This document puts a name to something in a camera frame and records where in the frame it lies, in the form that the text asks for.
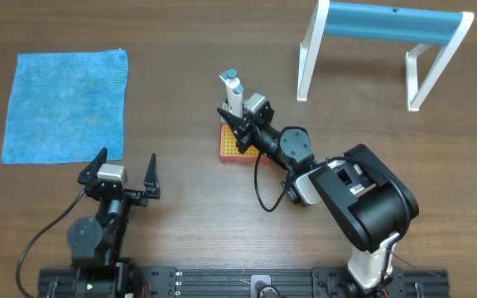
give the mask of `blue panel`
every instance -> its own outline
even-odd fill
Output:
[[[331,2],[325,35],[446,46],[462,13]]]

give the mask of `blue cloth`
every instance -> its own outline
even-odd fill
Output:
[[[122,159],[127,78],[125,50],[18,55],[1,163]]]

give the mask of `white object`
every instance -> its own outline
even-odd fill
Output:
[[[224,81],[226,93],[228,95],[227,110],[233,115],[242,118],[244,88],[240,84],[240,79],[237,78],[237,70],[227,70],[220,74],[219,77]]]
[[[373,253],[368,251],[361,252],[358,248],[353,246],[353,252],[347,264],[347,268],[349,269],[349,273],[354,277],[354,280],[357,281],[362,288],[370,289],[378,284],[384,266],[384,258],[386,257],[386,247],[397,236],[398,233],[394,233],[389,238],[383,240],[380,243],[380,248]],[[392,252],[395,250],[396,245],[397,244],[393,244],[391,248]],[[386,276],[393,272],[393,266],[391,266],[392,257],[393,255],[389,256]]]
[[[451,60],[455,50],[460,46],[463,38],[469,31],[474,20],[474,13],[462,12],[463,19],[446,46],[442,46],[437,54],[434,64],[431,66],[428,75],[422,82],[421,88],[417,83],[417,57],[430,49],[431,45],[419,44],[406,53],[406,100],[409,112],[418,112],[422,102],[436,83],[437,79]]]
[[[311,85],[312,72],[316,64],[318,51],[320,50],[321,38],[324,35],[327,15],[329,13],[330,0],[318,0],[312,13],[311,21],[306,28],[305,38],[299,51],[299,70],[297,75],[297,101],[307,100],[308,89]],[[417,84],[417,57],[432,45],[419,44],[413,50],[406,53],[406,94],[407,110],[417,112],[422,102],[436,83],[437,79],[451,60],[455,51],[465,38],[470,25],[474,20],[474,13],[462,12],[463,18],[460,25],[451,37],[447,46],[442,46],[437,58],[424,79],[421,88]]]

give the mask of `wooden table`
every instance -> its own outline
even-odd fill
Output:
[[[310,101],[296,102],[312,0],[0,1],[0,158],[18,53],[126,49],[125,153],[115,163],[140,188],[155,152],[162,196],[132,211],[123,255],[184,268],[343,266],[350,245],[324,205],[285,199],[265,214],[254,197],[253,165],[220,163],[216,108],[225,90],[218,74],[234,67],[245,98],[258,92],[271,101],[275,127],[309,130],[318,159],[367,144],[421,208],[398,255],[448,269],[454,297],[477,296],[477,1],[371,2],[475,13],[419,113],[406,111],[403,53],[412,45],[386,41],[326,38]],[[420,71],[431,62],[421,59]],[[17,260],[80,191],[83,167],[0,165],[0,296],[20,295]],[[271,204],[283,173],[274,165],[259,172]],[[31,293],[40,268],[70,265],[67,228],[97,207],[83,199],[33,247],[22,270]]]

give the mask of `white bottle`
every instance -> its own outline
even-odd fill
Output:
[[[229,69],[219,76],[225,83],[226,92],[228,94],[228,110],[233,115],[243,117],[243,100],[242,94],[244,87],[237,78],[237,70]]]

